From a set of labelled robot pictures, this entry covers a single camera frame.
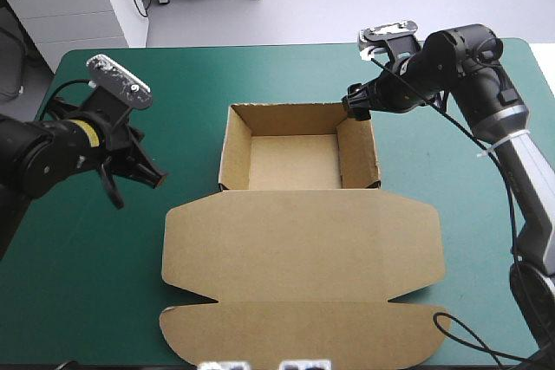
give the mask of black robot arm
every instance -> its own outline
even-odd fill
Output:
[[[92,94],[73,106],[54,98],[54,120],[23,123],[0,115],[0,258],[32,199],[77,173],[96,170],[117,208],[123,207],[114,175],[152,188],[166,173],[140,145],[129,126],[134,109],[150,107],[150,88],[105,55],[87,62]]]
[[[473,136],[491,145],[487,151],[525,218],[513,247],[519,260],[511,268],[511,290],[540,347],[533,359],[554,368],[555,173],[534,144],[528,108],[500,64],[503,42],[475,24],[435,32],[421,47],[416,29],[406,21],[361,31],[361,57],[387,52],[389,62],[373,81],[350,86],[343,105],[350,117],[367,120],[372,110],[405,113],[431,103],[445,109],[448,95],[454,97]]]

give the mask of white cabinet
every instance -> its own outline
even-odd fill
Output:
[[[141,0],[7,0],[45,61],[56,71],[74,49],[144,48]]]

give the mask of gray floor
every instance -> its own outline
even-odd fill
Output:
[[[420,38],[437,29],[484,23],[498,36],[555,42],[554,4],[555,0],[171,0],[168,5],[154,1],[148,46],[353,42],[361,28],[403,18],[418,22]],[[0,14],[0,25],[13,28],[14,23]],[[545,48],[542,52],[546,58],[540,64],[551,73],[555,54]],[[13,56],[13,45],[1,35],[0,56]],[[13,78],[10,65],[0,66],[2,85]],[[45,68],[27,67],[25,92],[12,102],[0,102],[0,113],[32,119],[49,80]]]

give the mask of cardboard box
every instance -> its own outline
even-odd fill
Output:
[[[223,190],[376,188],[380,169],[369,121],[341,103],[236,104],[219,170]]]
[[[164,281],[219,302],[161,314],[183,359],[394,369],[442,343],[443,308],[390,302],[444,276],[439,216],[364,189],[379,184],[371,125],[340,106],[230,108],[219,174],[230,191],[166,217]]]

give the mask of green tabletop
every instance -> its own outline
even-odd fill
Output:
[[[66,55],[50,91],[88,77],[84,62],[96,52]],[[218,191],[227,107],[339,101],[349,84],[379,73],[360,61],[354,44],[103,52],[151,87],[152,107],[133,113],[132,124],[170,176],[158,190],[119,179],[121,211],[94,172],[57,185],[30,207],[0,263],[0,363],[181,363],[162,337],[159,313],[205,299],[162,282],[164,217]],[[532,51],[506,40],[503,63],[531,109],[533,138],[555,161],[555,100]],[[89,91],[72,86],[64,97],[80,100]],[[454,103],[450,111],[461,119]],[[492,163],[477,159],[474,145],[429,108],[376,113],[373,122],[383,189],[433,204],[441,215],[446,278],[397,301],[445,305],[491,347],[532,353],[508,287],[506,194]],[[490,362],[451,341],[429,361]]]

